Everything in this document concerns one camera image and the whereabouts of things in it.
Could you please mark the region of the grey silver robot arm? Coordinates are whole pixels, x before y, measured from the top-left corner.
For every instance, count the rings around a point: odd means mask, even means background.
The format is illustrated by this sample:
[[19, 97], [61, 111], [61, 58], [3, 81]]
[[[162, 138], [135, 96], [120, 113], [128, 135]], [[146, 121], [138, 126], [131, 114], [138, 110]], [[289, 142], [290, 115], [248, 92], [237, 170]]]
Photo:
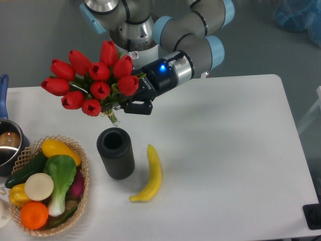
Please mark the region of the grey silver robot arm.
[[117, 49], [133, 59], [141, 74], [138, 90], [103, 111], [150, 114], [152, 101], [165, 92], [220, 65], [225, 50], [213, 33], [234, 18], [232, 1], [188, 1], [190, 12], [179, 18], [157, 17], [148, 1], [83, 1], [80, 11], [98, 34], [107, 32]]

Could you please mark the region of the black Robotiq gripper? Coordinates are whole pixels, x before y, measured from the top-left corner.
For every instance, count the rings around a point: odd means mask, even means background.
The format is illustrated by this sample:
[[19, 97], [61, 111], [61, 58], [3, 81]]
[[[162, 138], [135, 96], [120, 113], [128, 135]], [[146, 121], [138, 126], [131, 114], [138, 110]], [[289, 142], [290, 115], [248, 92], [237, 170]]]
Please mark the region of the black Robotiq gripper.
[[152, 102], [156, 97], [168, 92], [178, 84], [174, 72], [175, 58], [160, 58], [140, 69], [133, 69], [132, 74], [139, 79], [137, 91], [130, 97], [130, 102], [114, 103], [114, 110], [122, 109], [125, 113], [150, 115], [153, 109]]

